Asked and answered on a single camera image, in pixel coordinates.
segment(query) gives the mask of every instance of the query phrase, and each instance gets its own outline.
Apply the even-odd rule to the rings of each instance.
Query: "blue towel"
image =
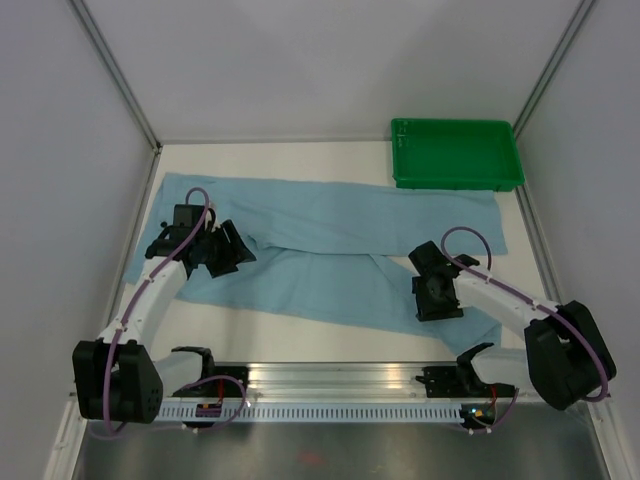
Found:
[[[481,341],[499,343],[497,322],[475,309],[461,319],[418,322],[414,274],[385,256],[407,255],[455,225],[483,232],[494,253],[506,253],[493,193],[167,174],[127,282],[138,280],[160,223],[171,223],[173,206],[194,186],[207,190],[220,221],[233,220],[257,261],[215,280],[199,268],[178,298],[437,337],[454,354]],[[450,250],[484,253],[463,233],[451,237]]]

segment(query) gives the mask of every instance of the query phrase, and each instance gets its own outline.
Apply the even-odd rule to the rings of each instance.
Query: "white table surface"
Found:
[[[167,145],[153,182],[145,223],[155,192],[167,172],[394,185],[389,142]],[[497,193],[496,200],[509,253],[495,257],[493,271],[504,280],[543,296],[516,196]],[[398,261],[411,268],[408,259]],[[127,285],[123,302],[128,301],[132,289]],[[151,356],[164,357],[179,345],[209,347],[216,360],[233,362],[454,359],[433,338],[173,300],[152,345]],[[522,347],[523,343],[503,329],[502,345]]]

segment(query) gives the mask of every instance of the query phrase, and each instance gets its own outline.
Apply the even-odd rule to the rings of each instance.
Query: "metal floor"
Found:
[[[132,427],[130,432],[144,429]],[[609,478],[584,407],[517,405],[490,435],[452,425],[237,424],[194,435],[140,432],[86,438],[84,480]]]

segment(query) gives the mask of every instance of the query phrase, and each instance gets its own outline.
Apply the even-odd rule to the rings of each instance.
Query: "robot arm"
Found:
[[[158,414],[164,396],[213,375],[213,357],[209,349],[174,348],[157,362],[151,361],[147,350],[171,300],[188,281],[194,268],[203,264],[212,277],[218,277],[237,271],[239,263],[255,261],[233,223],[227,220],[214,229],[215,213],[206,208],[211,214],[209,224],[201,224],[192,240],[167,262],[167,257],[197,228],[205,209],[197,205],[175,206],[173,225],[165,226],[146,251],[147,260],[134,289],[136,301],[121,306],[97,340],[81,341],[76,346],[72,359],[83,417],[102,419],[103,403],[107,401],[112,420],[150,423]],[[164,266],[156,271],[162,263]],[[123,325],[128,308],[131,311]],[[114,352],[113,369],[109,398],[104,399],[103,385],[108,374],[110,349]]]
[[[460,268],[433,242],[409,255],[420,276],[413,279],[418,320],[437,321],[463,316],[476,307],[498,320],[525,342],[526,349],[481,344],[458,357],[457,374],[470,395],[496,383],[535,389],[552,407],[564,410],[601,385],[600,375],[584,346],[549,313],[567,320],[595,351],[607,379],[616,366],[589,310],[578,302],[558,305],[534,299],[503,281],[467,255],[455,258]],[[525,303],[522,298],[531,299]]]

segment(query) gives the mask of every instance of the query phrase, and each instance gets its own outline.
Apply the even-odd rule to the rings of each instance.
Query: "green tray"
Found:
[[[507,122],[395,118],[391,138],[398,188],[508,192],[524,183]]]

